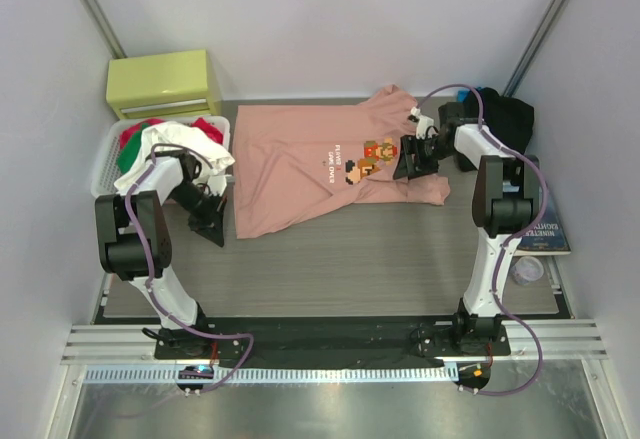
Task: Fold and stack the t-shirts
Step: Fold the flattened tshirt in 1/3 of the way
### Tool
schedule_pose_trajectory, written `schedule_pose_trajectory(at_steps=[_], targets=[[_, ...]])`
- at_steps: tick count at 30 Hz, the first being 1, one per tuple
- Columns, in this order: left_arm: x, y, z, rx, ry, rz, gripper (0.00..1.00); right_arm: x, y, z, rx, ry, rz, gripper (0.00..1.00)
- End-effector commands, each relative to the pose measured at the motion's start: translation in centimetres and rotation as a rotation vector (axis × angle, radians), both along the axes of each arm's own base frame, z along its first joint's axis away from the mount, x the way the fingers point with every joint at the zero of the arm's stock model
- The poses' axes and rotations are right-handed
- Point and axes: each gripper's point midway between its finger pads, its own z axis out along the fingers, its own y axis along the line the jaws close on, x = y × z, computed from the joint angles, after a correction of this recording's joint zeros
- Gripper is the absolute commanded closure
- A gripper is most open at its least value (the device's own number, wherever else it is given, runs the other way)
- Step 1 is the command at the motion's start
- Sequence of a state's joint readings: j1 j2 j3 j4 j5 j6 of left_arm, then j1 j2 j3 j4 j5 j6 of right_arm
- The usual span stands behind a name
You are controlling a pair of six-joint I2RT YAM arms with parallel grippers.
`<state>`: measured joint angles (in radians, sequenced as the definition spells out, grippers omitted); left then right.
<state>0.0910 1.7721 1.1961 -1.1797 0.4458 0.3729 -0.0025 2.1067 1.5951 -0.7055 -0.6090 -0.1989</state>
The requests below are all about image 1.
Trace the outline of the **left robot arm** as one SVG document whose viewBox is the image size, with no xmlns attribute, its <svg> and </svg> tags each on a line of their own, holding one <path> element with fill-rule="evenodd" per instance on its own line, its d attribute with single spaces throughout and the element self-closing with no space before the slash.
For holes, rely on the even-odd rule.
<svg viewBox="0 0 640 439">
<path fill-rule="evenodd" d="M 188 213 L 189 229 L 224 245 L 226 197 L 196 181 L 210 164 L 192 149 L 170 145 L 153 151 L 146 168 L 123 192 L 94 203 L 99 259 L 105 272 L 140 291 L 160 318 L 156 332 L 143 334 L 159 347 L 198 359 L 217 340 L 199 303 L 186 293 L 172 267 L 173 248 L 163 205 L 171 200 Z"/>
</svg>

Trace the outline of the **pink printed t-shirt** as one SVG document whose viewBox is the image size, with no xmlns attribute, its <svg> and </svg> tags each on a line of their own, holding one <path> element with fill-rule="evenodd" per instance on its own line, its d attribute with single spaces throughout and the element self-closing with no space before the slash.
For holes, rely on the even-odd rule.
<svg viewBox="0 0 640 439">
<path fill-rule="evenodd" d="M 416 100 L 395 85 L 355 105 L 242 105 L 232 152 L 235 230 L 275 233 L 350 204 L 444 205 L 447 178 L 395 179 Z"/>
</svg>

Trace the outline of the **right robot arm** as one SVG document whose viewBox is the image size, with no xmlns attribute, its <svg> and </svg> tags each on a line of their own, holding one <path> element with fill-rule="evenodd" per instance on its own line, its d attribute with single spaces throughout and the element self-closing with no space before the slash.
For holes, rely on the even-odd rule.
<svg viewBox="0 0 640 439">
<path fill-rule="evenodd" d="M 449 326 L 418 332 L 425 357 L 506 355 L 509 347 L 502 320 L 509 265 L 522 237 L 542 218 L 547 190 L 537 160 L 506 146 L 484 120 L 453 118 L 440 127 L 417 107 L 409 114 L 414 134 L 401 139 L 394 172 L 397 179 L 417 180 L 438 170 L 442 159 L 461 154 L 476 168 L 472 220 L 478 247 L 469 285 Z"/>
</svg>

